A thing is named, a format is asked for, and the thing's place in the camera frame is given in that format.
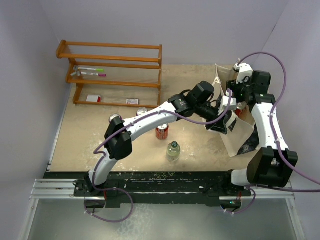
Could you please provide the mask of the red cola can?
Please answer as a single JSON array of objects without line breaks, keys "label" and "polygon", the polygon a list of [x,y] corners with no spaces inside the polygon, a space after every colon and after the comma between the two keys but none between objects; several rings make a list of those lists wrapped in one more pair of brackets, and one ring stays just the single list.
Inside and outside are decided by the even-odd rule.
[{"label": "red cola can", "polygon": [[235,114],[236,114],[238,117],[240,117],[240,116],[242,115],[242,113],[243,113],[243,110],[242,110],[242,109],[236,109],[236,110],[235,110]]},{"label": "red cola can", "polygon": [[155,135],[159,140],[167,139],[168,135],[169,135],[169,125],[166,123],[166,124],[158,126],[155,129]]}]

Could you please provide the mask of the canvas tote bag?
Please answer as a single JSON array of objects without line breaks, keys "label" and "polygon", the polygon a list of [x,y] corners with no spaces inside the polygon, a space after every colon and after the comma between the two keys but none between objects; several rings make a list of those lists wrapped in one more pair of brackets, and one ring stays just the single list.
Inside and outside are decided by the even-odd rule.
[{"label": "canvas tote bag", "polygon": [[[226,93],[226,82],[236,79],[236,73],[229,65],[215,65],[213,80],[214,99],[220,100]],[[237,104],[237,109],[243,110],[240,117],[235,111],[228,120],[227,134],[221,134],[222,141],[230,157],[255,151],[259,145],[259,137],[255,129],[256,123],[245,102]]]}]

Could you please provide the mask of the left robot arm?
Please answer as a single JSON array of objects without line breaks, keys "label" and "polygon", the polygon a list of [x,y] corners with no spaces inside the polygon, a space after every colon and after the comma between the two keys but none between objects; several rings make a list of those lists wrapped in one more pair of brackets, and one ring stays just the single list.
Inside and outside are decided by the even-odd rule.
[{"label": "left robot arm", "polygon": [[213,126],[223,121],[233,103],[233,92],[226,91],[226,103],[221,102],[219,109],[212,107],[215,88],[207,81],[198,83],[193,89],[183,90],[170,97],[157,108],[142,115],[122,119],[113,118],[104,135],[104,141],[94,150],[100,159],[94,168],[84,176],[85,193],[98,196],[106,191],[104,184],[116,163],[127,158],[133,152],[133,142],[145,133],[165,124],[186,120],[192,122],[196,114],[205,121],[200,125]]}]

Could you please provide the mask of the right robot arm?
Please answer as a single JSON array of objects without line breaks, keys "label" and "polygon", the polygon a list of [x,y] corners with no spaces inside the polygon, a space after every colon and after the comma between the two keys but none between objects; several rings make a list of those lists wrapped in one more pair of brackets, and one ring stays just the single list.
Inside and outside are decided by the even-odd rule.
[{"label": "right robot arm", "polygon": [[228,196],[247,185],[284,188],[293,173],[285,161],[293,166],[298,162],[298,154],[291,151],[283,139],[277,120],[276,98],[268,93],[270,83],[270,73],[256,70],[239,70],[237,78],[226,83],[236,100],[249,107],[260,145],[247,168],[232,170],[230,179],[222,183],[222,190]]}]

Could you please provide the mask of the glass soda bottle front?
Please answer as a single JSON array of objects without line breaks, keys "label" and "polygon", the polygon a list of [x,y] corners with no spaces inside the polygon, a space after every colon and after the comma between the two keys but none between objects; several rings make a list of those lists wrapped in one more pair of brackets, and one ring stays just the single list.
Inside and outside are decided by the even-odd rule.
[{"label": "glass soda bottle front", "polygon": [[166,158],[169,162],[177,161],[181,154],[181,147],[178,142],[171,142],[166,149]]}]

